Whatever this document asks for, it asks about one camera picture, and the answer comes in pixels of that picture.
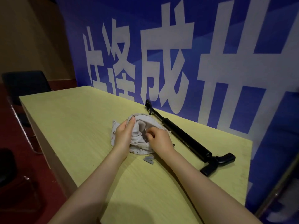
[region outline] red carpet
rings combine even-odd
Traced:
[[[77,85],[75,80],[61,80],[51,81],[50,86],[53,90],[59,90],[76,87]],[[31,150],[9,107],[6,96],[5,88],[3,84],[0,84],[0,147],[9,148],[13,152],[19,171],[19,177],[28,176],[33,181],[42,206],[39,211],[34,213],[0,212],[0,223],[44,224],[58,211],[66,198],[49,169],[44,156],[37,155]],[[26,129],[26,131],[28,135],[33,135],[30,128]],[[38,143],[33,141],[33,144],[38,149]],[[23,194],[22,190],[24,190],[24,194],[30,192],[25,188],[18,190],[18,194],[21,195]],[[23,207],[28,206],[32,208],[32,195],[18,196],[18,198],[20,198],[20,204]]]

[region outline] blue banner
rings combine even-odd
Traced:
[[[253,141],[255,212],[299,148],[299,0],[56,0],[78,86]]]

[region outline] black chair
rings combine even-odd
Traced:
[[[8,72],[2,74],[2,80],[8,93],[10,107],[13,110],[32,151],[37,154],[42,154],[42,152],[34,150],[23,128],[23,126],[31,127],[26,114],[16,113],[13,105],[22,105],[19,98],[20,96],[52,91],[46,77],[42,71]]]
[[[18,183],[10,184],[14,179],[20,177]],[[26,185],[33,192],[36,207],[32,208],[13,208],[13,205],[22,198],[20,187]],[[18,175],[17,165],[14,155],[7,148],[0,148],[0,212],[35,212],[41,208],[40,200],[37,196],[32,181],[27,176]]]

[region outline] table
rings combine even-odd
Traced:
[[[147,113],[144,105],[95,89],[77,87],[21,97],[40,147],[65,195],[69,197],[111,150],[112,121]],[[209,149],[231,152],[236,161],[220,167],[210,179],[243,205],[247,191],[252,142],[159,111]],[[204,163],[173,135],[175,149],[195,168]],[[151,165],[129,154],[107,197],[101,222],[201,223],[183,189],[161,160]]]

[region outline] cloth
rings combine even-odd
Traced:
[[[163,126],[161,126],[156,120],[154,120],[151,116],[143,113],[136,113],[134,115],[131,115],[128,118],[127,124],[133,116],[136,118],[136,122],[132,130],[130,152],[138,155],[147,155],[147,154],[155,153],[147,140],[147,137],[145,135],[146,134],[145,130],[147,130],[150,127],[156,127],[163,130],[166,129]],[[112,146],[114,146],[115,131],[119,125],[120,124],[118,122],[113,120],[112,130],[111,130]]]

